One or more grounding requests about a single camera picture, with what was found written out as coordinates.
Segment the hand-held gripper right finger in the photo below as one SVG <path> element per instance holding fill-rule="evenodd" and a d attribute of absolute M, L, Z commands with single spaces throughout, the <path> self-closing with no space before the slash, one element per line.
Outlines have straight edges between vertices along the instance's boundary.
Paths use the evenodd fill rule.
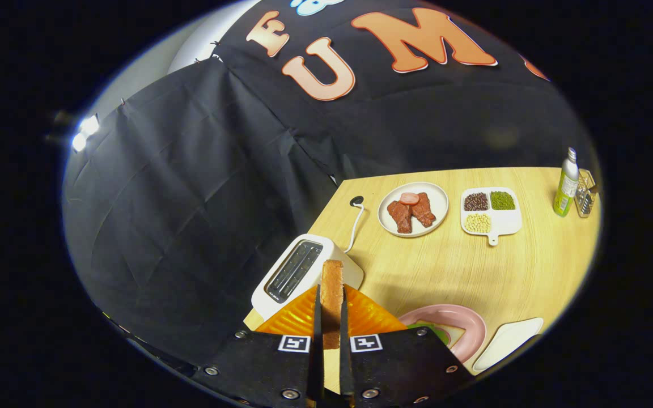
<path fill-rule="evenodd" d="M 430 407 L 474 384 L 474 375 L 422 326 L 349 336 L 341 312 L 340 395 L 349 407 Z"/>

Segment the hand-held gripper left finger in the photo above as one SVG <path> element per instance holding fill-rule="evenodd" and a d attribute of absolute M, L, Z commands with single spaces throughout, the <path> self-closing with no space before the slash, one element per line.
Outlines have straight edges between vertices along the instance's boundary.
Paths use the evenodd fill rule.
<path fill-rule="evenodd" d="M 239 330 L 193 374 L 205 392 L 244 407 L 316 407 L 325 397 L 320 300 L 311 335 Z"/>

